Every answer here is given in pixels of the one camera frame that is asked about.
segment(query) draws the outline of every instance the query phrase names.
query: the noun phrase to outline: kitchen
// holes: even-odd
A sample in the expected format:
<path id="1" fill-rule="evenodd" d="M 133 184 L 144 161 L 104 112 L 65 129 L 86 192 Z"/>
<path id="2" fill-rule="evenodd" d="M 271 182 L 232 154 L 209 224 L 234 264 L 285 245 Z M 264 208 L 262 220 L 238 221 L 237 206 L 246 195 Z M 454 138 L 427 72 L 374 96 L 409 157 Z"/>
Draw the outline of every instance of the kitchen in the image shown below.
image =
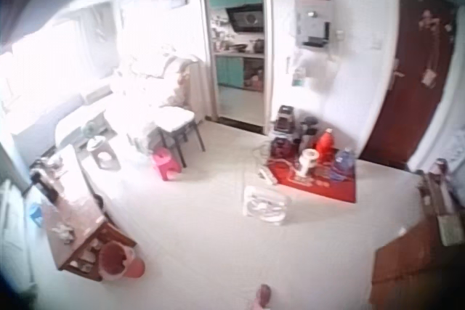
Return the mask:
<path id="1" fill-rule="evenodd" d="M 208 0 L 219 122 L 262 132 L 264 125 L 263 0 Z"/>

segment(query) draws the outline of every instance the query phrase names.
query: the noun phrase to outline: doorway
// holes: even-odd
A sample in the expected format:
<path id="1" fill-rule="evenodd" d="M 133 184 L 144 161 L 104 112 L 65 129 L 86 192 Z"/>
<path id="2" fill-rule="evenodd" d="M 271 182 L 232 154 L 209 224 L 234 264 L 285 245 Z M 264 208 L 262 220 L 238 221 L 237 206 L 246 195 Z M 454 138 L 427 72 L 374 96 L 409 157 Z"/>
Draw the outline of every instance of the doorway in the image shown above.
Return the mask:
<path id="1" fill-rule="evenodd" d="M 266 99 L 264 0 L 205 0 L 217 120 L 262 133 Z"/>
<path id="2" fill-rule="evenodd" d="M 447 0 L 400 0 L 394 70 L 361 159 L 406 169 L 442 97 L 455 14 Z"/>

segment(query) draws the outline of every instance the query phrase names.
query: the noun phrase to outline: stool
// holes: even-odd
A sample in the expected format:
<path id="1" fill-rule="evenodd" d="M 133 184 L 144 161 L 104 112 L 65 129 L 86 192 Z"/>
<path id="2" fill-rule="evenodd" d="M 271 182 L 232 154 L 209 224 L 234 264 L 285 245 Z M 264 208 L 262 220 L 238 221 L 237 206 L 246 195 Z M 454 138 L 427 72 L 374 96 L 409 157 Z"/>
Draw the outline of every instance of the stool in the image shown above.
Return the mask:
<path id="1" fill-rule="evenodd" d="M 168 180 L 168 171 L 181 172 L 181 166 L 166 148 L 160 148 L 152 155 L 152 164 L 164 181 Z"/>
<path id="2" fill-rule="evenodd" d="M 165 148 L 167 148 L 167 146 L 163 133 L 168 134 L 174 140 L 174 145 L 179 153 L 182 167 L 185 168 L 187 166 L 184 157 L 182 156 L 181 147 L 177 137 L 182 135 L 184 140 L 187 141 L 186 132 L 189 126 L 194 129 L 197 134 L 198 141 L 201 144 L 202 151 L 205 152 L 205 146 L 203 145 L 201 134 L 198 131 L 197 123 L 195 122 L 194 112 L 179 107 L 162 107 L 158 109 L 157 115 L 155 116 L 155 123 L 158 127 L 161 142 Z"/>
<path id="3" fill-rule="evenodd" d="M 100 155 L 103 153 L 111 156 L 111 160 L 118 160 L 115 151 L 104 136 L 95 136 L 94 138 L 91 138 L 87 142 L 86 148 L 100 168 L 102 168 L 102 159 L 100 158 Z"/>

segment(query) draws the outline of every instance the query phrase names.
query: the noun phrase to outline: door handle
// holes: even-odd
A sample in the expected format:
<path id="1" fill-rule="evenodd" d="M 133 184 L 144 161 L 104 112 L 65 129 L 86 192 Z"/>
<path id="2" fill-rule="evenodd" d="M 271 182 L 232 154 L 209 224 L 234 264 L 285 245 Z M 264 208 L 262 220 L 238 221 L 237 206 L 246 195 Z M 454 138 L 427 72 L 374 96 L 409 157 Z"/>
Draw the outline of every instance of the door handle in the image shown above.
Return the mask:
<path id="1" fill-rule="evenodd" d="M 405 76 L 404 73 L 401 73 L 399 70 L 397 70 L 398 68 L 399 68 L 399 59 L 396 58 L 394 61 L 394 68 L 392 69 L 391 81 L 389 82 L 389 88 L 388 88 L 389 91 L 391 91 L 394 88 L 396 77 L 399 76 L 403 78 Z"/>

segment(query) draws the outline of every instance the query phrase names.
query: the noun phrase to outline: window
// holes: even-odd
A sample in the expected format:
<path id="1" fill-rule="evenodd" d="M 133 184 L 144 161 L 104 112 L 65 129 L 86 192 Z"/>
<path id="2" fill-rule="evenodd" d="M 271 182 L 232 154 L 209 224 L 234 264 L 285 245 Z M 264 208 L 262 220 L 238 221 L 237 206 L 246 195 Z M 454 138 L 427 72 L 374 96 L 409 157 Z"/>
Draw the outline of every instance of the window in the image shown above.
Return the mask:
<path id="1" fill-rule="evenodd" d="M 92 74 L 78 22 L 67 20 L 14 43 L 0 57 L 1 102 L 6 114 L 38 115 L 72 93 Z"/>

